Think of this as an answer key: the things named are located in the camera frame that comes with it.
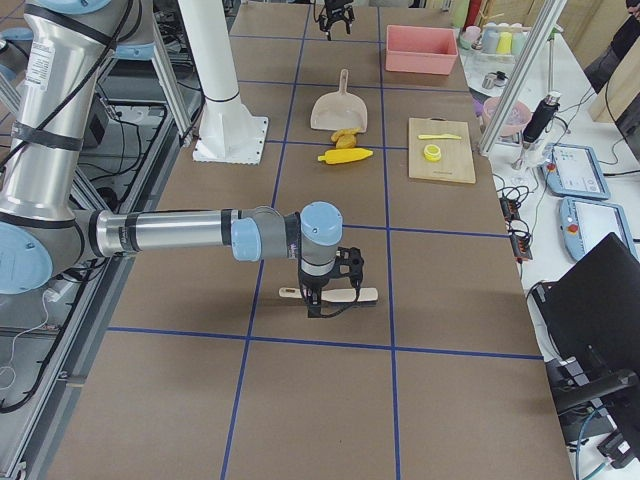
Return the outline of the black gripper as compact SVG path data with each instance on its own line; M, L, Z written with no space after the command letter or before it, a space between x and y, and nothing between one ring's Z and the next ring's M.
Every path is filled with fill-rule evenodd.
M319 27L328 41L332 40L331 28L336 23L345 23L345 32L351 34L353 7L351 0L326 0L319 14Z
M334 318L344 311L354 307L360 300L363 281L364 259L361 251L356 247L339 247L334 259L324 273L312 273L310 266L304 266L302 260L298 260L298 284L302 299L307 308L308 318ZM331 280L348 278L353 298L345 305L331 313L322 312L322 291Z

